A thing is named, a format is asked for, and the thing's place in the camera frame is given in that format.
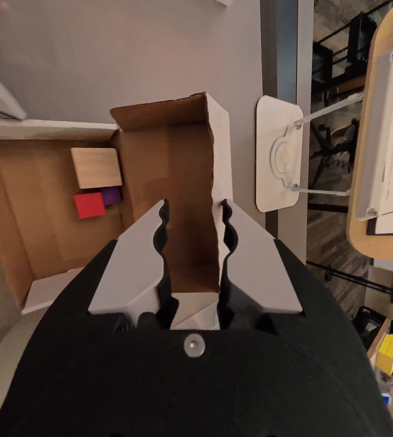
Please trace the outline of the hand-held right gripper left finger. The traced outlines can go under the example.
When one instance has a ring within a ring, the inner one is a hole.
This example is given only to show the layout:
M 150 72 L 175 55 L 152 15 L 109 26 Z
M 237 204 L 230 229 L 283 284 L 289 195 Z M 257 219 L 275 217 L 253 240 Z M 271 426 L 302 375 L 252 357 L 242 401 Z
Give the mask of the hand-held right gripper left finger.
M 90 314 L 122 313 L 133 325 L 153 313 L 170 329 L 179 302 L 163 250 L 168 242 L 169 202 L 162 199 L 121 234 L 92 298 Z

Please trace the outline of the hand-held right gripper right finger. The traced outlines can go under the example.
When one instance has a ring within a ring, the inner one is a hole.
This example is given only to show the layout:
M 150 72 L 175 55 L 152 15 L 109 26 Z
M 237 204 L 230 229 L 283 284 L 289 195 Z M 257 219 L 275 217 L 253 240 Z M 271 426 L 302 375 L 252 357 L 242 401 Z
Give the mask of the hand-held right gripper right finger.
M 228 253 L 222 264 L 217 316 L 221 330 L 252 329 L 267 314 L 303 312 L 275 238 L 232 200 L 224 199 L 222 221 Z

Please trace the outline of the purple wooden cube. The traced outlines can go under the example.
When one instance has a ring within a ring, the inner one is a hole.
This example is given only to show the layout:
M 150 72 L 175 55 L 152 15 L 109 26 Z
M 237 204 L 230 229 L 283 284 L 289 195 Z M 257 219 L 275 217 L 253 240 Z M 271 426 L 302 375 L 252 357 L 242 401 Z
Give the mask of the purple wooden cube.
M 115 205 L 122 201 L 122 192 L 120 186 L 101 188 L 103 204 L 105 206 Z

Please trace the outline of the red wooden cube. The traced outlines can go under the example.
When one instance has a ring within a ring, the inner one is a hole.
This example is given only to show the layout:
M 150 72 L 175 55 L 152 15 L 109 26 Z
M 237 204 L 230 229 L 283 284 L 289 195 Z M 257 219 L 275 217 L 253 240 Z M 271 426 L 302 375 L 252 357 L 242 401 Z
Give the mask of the red wooden cube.
M 104 216 L 106 214 L 100 191 L 74 194 L 73 199 L 80 220 Z

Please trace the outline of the large plain wooden cube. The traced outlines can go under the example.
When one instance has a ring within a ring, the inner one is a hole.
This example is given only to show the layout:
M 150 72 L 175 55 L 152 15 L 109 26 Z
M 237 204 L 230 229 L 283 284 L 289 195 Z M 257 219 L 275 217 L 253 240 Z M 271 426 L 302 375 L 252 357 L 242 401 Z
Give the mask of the large plain wooden cube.
M 121 167 L 115 148 L 75 147 L 70 152 L 80 189 L 122 185 Z

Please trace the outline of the yellow box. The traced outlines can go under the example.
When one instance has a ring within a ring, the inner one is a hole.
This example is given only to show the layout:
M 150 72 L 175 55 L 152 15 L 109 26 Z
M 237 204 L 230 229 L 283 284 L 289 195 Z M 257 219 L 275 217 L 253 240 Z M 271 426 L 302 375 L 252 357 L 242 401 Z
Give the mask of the yellow box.
M 393 334 L 386 334 L 375 358 L 375 367 L 388 376 L 393 375 Z

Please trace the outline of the wooden sign board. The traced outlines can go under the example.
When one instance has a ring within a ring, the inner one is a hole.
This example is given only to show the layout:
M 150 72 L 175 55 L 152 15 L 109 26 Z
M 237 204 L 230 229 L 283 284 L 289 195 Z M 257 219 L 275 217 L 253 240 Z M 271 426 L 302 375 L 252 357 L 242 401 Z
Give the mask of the wooden sign board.
M 348 206 L 347 237 L 353 248 L 361 254 L 374 259 L 393 260 L 393 235 L 369 236 L 367 234 L 367 221 L 360 221 L 356 218 L 357 201 L 363 187 L 362 177 L 367 169 L 366 143 L 373 110 L 373 87 L 377 82 L 378 59 L 385 51 L 390 49 L 393 49 L 393 7 L 375 31 L 370 46 L 352 176 L 351 197 Z

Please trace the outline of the white stand base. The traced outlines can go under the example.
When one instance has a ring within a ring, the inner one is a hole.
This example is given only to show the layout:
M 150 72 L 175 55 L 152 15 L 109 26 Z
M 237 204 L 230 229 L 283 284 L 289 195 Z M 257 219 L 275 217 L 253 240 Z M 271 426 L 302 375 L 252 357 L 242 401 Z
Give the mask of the white stand base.
M 295 104 L 262 96 L 255 113 L 255 203 L 261 212 L 292 207 L 299 198 L 303 117 Z

